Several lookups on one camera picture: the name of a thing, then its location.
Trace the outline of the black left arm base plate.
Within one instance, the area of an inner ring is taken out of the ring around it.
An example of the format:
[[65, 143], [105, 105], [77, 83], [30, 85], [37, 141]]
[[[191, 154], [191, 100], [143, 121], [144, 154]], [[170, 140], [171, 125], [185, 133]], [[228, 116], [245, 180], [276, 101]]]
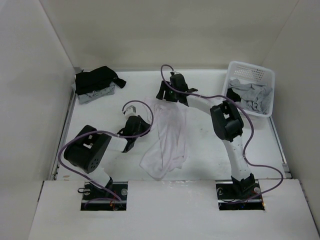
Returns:
[[81, 211], [126, 211], [128, 198], [128, 182], [113, 182], [110, 190], [120, 197], [120, 200], [109, 192], [100, 189], [90, 182], [77, 190], [81, 194]]

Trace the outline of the white tank top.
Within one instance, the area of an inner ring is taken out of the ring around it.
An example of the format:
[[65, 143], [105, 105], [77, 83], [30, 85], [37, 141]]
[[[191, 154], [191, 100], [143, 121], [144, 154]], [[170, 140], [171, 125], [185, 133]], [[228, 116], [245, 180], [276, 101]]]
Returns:
[[147, 98], [145, 103], [152, 110], [151, 132], [157, 139], [139, 165], [159, 181], [174, 169], [181, 169], [187, 159], [187, 110], [177, 103], [158, 99]]

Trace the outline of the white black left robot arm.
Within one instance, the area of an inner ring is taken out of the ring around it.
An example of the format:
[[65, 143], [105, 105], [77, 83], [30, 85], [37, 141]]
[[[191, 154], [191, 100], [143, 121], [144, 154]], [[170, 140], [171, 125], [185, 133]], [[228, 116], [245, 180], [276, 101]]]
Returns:
[[113, 179], [101, 166], [101, 161], [107, 150], [119, 153], [129, 152], [139, 137], [149, 133], [151, 124], [140, 115], [127, 117], [125, 126], [116, 136], [98, 132], [90, 125], [85, 125], [76, 136], [76, 141], [69, 144], [63, 157], [72, 166], [80, 169], [80, 173], [91, 179], [96, 186], [95, 193], [100, 199], [108, 199], [112, 195]]

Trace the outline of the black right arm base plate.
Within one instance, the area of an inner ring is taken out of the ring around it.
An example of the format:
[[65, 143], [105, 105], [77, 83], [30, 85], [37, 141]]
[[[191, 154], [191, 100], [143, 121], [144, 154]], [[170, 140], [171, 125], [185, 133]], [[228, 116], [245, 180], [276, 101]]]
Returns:
[[231, 181], [218, 181], [216, 183], [218, 208], [220, 211], [264, 211], [263, 197], [255, 196], [261, 193], [259, 182], [244, 193], [236, 193]]

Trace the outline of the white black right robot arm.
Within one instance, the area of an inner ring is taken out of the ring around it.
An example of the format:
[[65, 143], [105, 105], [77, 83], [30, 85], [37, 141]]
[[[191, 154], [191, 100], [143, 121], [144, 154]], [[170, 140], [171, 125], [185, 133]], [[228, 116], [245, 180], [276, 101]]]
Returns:
[[156, 98], [181, 103], [200, 110], [211, 117], [215, 135], [223, 142], [231, 166], [232, 192], [238, 198], [245, 197], [255, 188], [255, 177], [243, 154], [244, 122], [237, 107], [229, 100], [209, 99], [189, 88], [180, 73], [172, 72], [169, 81], [161, 82]]

